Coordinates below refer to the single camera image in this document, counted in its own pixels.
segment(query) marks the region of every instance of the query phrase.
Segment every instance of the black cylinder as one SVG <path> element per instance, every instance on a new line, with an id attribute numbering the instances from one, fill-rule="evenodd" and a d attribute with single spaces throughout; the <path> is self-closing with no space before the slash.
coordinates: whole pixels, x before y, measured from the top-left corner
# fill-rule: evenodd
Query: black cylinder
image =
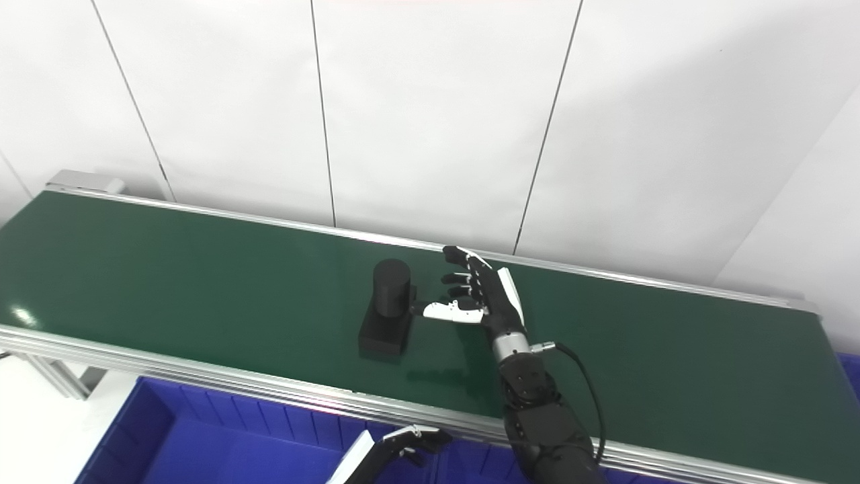
<path id="1" fill-rule="evenodd" d="M 409 266 L 400 259 L 385 259 L 373 269 L 373 306 L 386 318 L 409 310 Z"/>

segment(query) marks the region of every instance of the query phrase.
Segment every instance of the wall panel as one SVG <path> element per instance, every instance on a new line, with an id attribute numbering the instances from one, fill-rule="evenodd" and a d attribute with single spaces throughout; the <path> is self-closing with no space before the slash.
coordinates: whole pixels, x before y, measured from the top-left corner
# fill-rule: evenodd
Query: wall panel
<path id="1" fill-rule="evenodd" d="M 179 202 L 331 224 L 309 1 L 97 4 Z"/>
<path id="2" fill-rule="evenodd" d="M 12 215 L 15 215 L 29 201 L 30 195 L 18 182 L 18 178 L 9 168 L 0 150 L 0 226 L 9 221 Z"/>
<path id="3" fill-rule="evenodd" d="M 858 22 L 586 0 L 517 254 L 712 282 L 860 82 Z"/>
<path id="4" fill-rule="evenodd" d="M 0 140 L 34 194 L 66 168 L 169 197 L 89 2 L 0 3 Z"/>
<path id="5" fill-rule="evenodd" d="M 338 225 L 510 253 L 578 2 L 314 4 Z"/>
<path id="6" fill-rule="evenodd" d="M 716 285 L 802 295 L 842 351 L 860 353 L 860 89 L 798 166 Z"/>

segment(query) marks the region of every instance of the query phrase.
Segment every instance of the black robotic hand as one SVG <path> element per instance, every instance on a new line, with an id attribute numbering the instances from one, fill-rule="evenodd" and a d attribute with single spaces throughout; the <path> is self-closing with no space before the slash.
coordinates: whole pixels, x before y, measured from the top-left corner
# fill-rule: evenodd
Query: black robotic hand
<path id="1" fill-rule="evenodd" d="M 448 289 L 454 301 L 416 302 L 412 312 L 483 327 L 501 377 L 505 431 L 523 474 L 537 484 L 605 484 L 591 438 L 538 356 L 556 344 L 529 345 L 510 272 L 494 270 L 481 256 L 460 247 L 448 245 L 442 252 L 447 262 L 468 271 L 442 277 L 443 283 L 455 284 Z"/>
<path id="2" fill-rule="evenodd" d="M 462 247 L 446 245 L 445 261 L 468 272 L 442 276 L 442 283 L 454 284 L 448 289 L 451 303 L 416 302 L 413 314 L 455 323 L 481 324 L 490 339 L 504 333 L 525 334 L 523 309 L 511 273 L 503 267 L 494 270 L 481 256 Z"/>

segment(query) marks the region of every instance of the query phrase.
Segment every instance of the blue plastic bin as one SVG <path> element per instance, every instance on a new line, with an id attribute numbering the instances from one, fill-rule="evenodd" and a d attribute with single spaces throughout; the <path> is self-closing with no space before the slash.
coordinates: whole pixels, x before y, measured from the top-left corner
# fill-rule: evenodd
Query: blue plastic bin
<path id="1" fill-rule="evenodd" d="M 860 357 L 839 355 L 860 398 Z M 364 429 L 392 425 L 141 377 L 78 484 L 323 484 Z M 377 484 L 527 484 L 510 449 L 455 440 L 417 468 L 393 462 Z M 672 481 L 605 470 L 611 484 Z"/>

